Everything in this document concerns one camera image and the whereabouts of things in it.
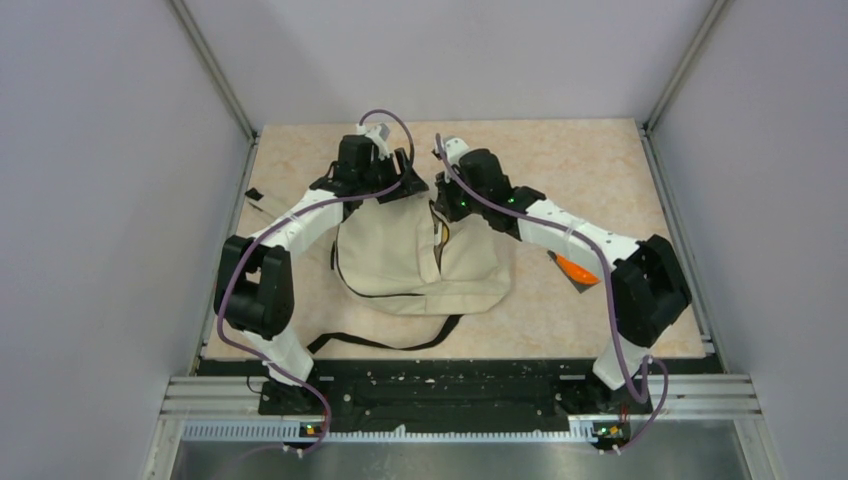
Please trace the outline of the orange curved toy track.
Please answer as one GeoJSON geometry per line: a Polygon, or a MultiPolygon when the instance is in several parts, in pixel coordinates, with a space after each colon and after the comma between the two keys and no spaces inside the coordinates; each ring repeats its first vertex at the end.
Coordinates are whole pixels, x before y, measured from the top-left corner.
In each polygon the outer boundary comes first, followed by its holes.
{"type": "Polygon", "coordinates": [[[590,271],[583,267],[567,260],[561,255],[554,255],[554,261],[557,267],[573,282],[583,286],[594,286],[601,280],[590,271]]]}

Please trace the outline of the aluminium frame rail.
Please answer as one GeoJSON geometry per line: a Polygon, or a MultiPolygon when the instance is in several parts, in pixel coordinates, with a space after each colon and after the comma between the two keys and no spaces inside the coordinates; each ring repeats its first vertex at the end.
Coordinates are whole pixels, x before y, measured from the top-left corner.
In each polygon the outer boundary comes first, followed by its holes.
{"type": "MultiPolygon", "coordinates": [[[[246,140],[245,153],[242,159],[238,161],[236,189],[229,198],[230,207],[226,233],[231,234],[236,230],[241,215],[244,204],[243,192],[247,188],[255,163],[259,133],[249,120],[245,108],[239,101],[231,82],[227,79],[224,69],[207,36],[203,33],[189,3],[176,0],[167,1],[165,5],[176,20],[180,31],[184,34],[218,100],[246,140]]],[[[179,411],[174,415],[159,415],[141,474],[143,479],[170,479],[173,473],[181,467],[184,460],[181,443],[185,427],[191,420],[188,411],[179,411]]]]}

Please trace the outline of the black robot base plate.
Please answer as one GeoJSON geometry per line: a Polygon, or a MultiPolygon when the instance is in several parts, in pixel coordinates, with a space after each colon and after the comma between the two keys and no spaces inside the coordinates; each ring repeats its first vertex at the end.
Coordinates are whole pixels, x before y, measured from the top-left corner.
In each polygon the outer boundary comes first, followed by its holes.
{"type": "Polygon", "coordinates": [[[321,416],[333,433],[564,432],[578,415],[648,414],[625,389],[589,379],[588,360],[319,360],[311,391],[267,382],[262,415],[321,416]]]}

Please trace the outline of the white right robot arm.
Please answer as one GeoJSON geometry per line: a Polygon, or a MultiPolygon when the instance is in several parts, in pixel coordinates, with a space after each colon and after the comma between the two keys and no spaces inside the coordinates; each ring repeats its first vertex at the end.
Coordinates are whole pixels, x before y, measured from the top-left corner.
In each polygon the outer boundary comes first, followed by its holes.
{"type": "Polygon", "coordinates": [[[611,340],[595,360],[586,385],[589,404],[612,412],[627,397],[640,403],[647,390],[650,351],[691,304],[693,296],[671,242],[654,234],[638,240],[567,212],[545,194],[514,186],[498,157],[459,138],[437,138],[437,208],[451,222],[470,215],[514,239],[543,247],[587,271],[605,286],[611,340]]]}

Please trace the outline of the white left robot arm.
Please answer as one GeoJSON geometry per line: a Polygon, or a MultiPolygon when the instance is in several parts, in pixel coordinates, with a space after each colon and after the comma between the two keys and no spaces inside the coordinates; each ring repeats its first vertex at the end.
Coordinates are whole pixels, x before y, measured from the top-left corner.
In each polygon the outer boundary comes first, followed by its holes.
{"type": "Polygon", "coordinates": [[[313,358],[290,326],[295,308],[294,260],[326,231],[341,225],[366,200],[398,199],[414,177],[415,147],[390,150],[365,134],[343,136],[337,157],[301,199],[272,223],[223,244],[213,308],[216,333],[226,345],[259,359],[283,384],[283,401],[297,413],[320,404],[309,379],[313,358]]]}

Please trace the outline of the cream canvas backpack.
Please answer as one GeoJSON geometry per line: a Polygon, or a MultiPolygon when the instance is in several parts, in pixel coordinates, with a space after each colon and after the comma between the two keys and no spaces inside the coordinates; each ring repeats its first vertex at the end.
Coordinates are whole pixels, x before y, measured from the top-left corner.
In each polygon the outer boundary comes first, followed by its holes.
{"type": "Polygon", "coordinates": [[[372,350],[441,348],[463,320],[480,318],[512,289],[512,255],[485,221],[448,222],[429,194],[366,200],[294,260],[291,326],[311,353],[347,343],[372,350]],[[434,249],[434,225],[450,239],[434,249]]]}

